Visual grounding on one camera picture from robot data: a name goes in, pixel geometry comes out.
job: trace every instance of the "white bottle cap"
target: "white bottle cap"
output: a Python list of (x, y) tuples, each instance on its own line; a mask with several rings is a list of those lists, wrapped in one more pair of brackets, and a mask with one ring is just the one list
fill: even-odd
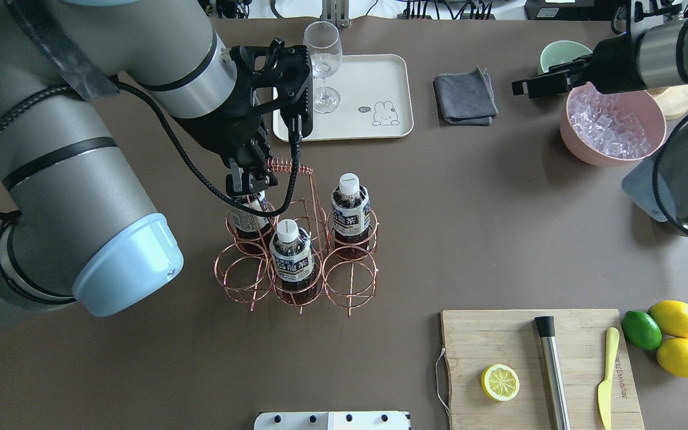
[(278, 223), (278, 239), (283, 243), (291, 243), (299, 237), (299, 227), (294, 220), (281, 220)]
[(360, 179), (354, 173), (345, 173), (339, 178), (339, 191), (346, 196), (360, 192)]

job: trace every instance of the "lime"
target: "lime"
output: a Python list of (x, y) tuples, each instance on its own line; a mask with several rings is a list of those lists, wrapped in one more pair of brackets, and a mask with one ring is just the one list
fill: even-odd
[(626, 312), (621, 325), (625, 338), (641, 349), (654, 351), (663, 340), (658, 324), (644, 312)]
[(649, 308), (649, 315), (664, 334), (688, 338), (688, 303), (663, 300)]
[(483, 391), (493, 400), (511, 400), (519, 392), (519, 376), (508, 365), (489, 365), (483, 371)]
[(666, 339), (658, 348), (658, 363), (667, 372), (688, 378), (688, 339)]

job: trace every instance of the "yellow lemon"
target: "yellow lemon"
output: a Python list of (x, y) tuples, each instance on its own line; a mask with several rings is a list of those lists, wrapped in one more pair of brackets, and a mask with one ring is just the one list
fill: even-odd
[(688, 303), (663, 300), (649, 308), (649, 315), (664, 334), (688, 339)]
[(672, 337), (658, 348), (658, 363), (667, 372), (688, 378), (688, 339)]
[(519, 376), (508, 365), (489, 365), (483, 371), (483, 391), (493, 400), (511, 400), (519, 392)]

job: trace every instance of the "green lime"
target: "green lime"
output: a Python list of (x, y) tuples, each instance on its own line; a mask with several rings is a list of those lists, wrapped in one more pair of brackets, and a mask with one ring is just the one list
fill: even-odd
[(663, 341), (663, 333), (660, 331), (660, 327), (645, 312), (626, 312), (621, 325), (625, 338), (641, 349), (654, 351)]

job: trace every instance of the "wooden knife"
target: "wooden knife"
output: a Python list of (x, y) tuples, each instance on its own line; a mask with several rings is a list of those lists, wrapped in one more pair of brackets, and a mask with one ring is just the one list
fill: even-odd
[(615, 356), (618, 354), (619, 342), (620, 332), (614, 327), (609, 327), (607, 346), (604, 351), (604, 380), (596, 388), (598, 414), (607, 430), (612, 430), (612, 373), (615, 369)]

